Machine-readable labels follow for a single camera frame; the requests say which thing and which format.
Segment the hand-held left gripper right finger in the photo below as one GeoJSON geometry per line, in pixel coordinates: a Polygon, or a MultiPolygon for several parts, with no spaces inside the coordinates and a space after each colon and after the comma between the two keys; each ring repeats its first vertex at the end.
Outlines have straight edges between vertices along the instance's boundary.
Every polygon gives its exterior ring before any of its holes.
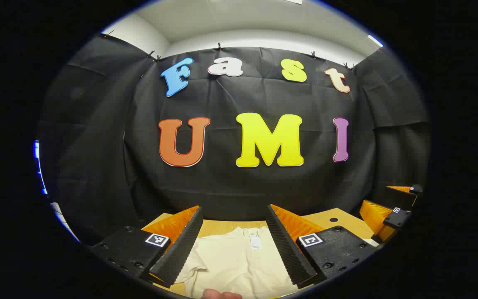
{"type": "Polygon", "coordinates": [[[343,225],[323,228],[269,204],[266,221],[290,280],[298,288],[332,282],[374,256],[374,246],[343,225]]]}

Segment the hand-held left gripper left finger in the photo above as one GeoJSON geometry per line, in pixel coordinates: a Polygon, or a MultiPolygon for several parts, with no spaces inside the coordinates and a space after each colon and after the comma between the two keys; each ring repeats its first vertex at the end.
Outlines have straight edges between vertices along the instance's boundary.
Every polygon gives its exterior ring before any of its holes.
{"type": "Polygon", "coordinates": [[[193,206],[143,228],[125,226],[89,250],[128,276],[159,284],[175,284],[203,223],[193,206]]]}

